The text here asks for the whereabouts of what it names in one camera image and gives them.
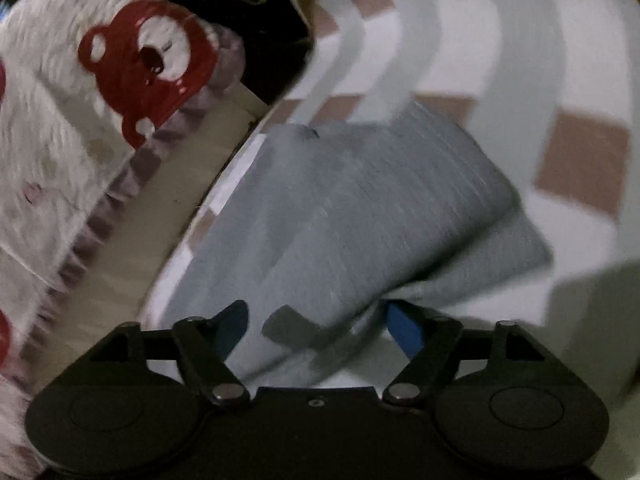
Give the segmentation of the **pile of dark clothes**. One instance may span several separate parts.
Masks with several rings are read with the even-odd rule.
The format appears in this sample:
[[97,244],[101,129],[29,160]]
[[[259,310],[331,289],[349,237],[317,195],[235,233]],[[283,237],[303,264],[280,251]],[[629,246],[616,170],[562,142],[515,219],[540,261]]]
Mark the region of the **pile of dark clothes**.
[[292,0],[169,0],[241,39],[242,84],[273,104],[306,66],[312,50],[309,26]]

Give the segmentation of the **checkered fabric storage box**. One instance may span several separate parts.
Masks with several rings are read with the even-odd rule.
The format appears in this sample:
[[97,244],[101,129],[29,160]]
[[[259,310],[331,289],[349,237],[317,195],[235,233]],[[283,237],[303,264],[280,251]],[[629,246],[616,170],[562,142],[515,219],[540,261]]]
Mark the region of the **checkered fabric storage box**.
[[548,269],[419,304],[526,322],[612,406],[596,461],[639,474],[639,0],[297,0],[314,29],[306,72],[209,190],[143,309],[186,289],[202,240],[276,125],[392,116],[411,99],[456,122],[521,193]]

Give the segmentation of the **beige bed frame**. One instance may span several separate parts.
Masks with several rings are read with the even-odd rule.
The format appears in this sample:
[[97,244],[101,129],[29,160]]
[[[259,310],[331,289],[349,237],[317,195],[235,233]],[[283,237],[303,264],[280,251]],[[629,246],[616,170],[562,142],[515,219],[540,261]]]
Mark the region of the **beige bed frame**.
[[126,203],[32,369],[37,392],[115,326],[133,321],[166,260],[182,241],[210,187],[268,112],[244,84],[207,114],[175,148],[140,194]]

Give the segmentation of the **white quilt with red bears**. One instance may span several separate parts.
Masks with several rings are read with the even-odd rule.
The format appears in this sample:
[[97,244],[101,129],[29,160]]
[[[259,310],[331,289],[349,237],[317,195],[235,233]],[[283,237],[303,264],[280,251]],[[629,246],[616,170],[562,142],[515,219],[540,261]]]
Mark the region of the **white quilt with red bears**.
[[1,474],[29,369],[119,213],[240,80],[241,38],[166,0],[20,0],[1,22]]

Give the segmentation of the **grey knit garment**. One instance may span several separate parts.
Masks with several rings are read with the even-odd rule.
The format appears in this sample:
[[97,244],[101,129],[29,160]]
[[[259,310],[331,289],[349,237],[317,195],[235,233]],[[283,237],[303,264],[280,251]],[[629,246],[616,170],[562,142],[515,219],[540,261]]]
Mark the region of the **grey knit garment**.
[[413,102],[387,122],[273,128],[160,325],[242,300],[232,372],[309,387],[378,336],[385,300],[446,308],[550,258],[472,136]]

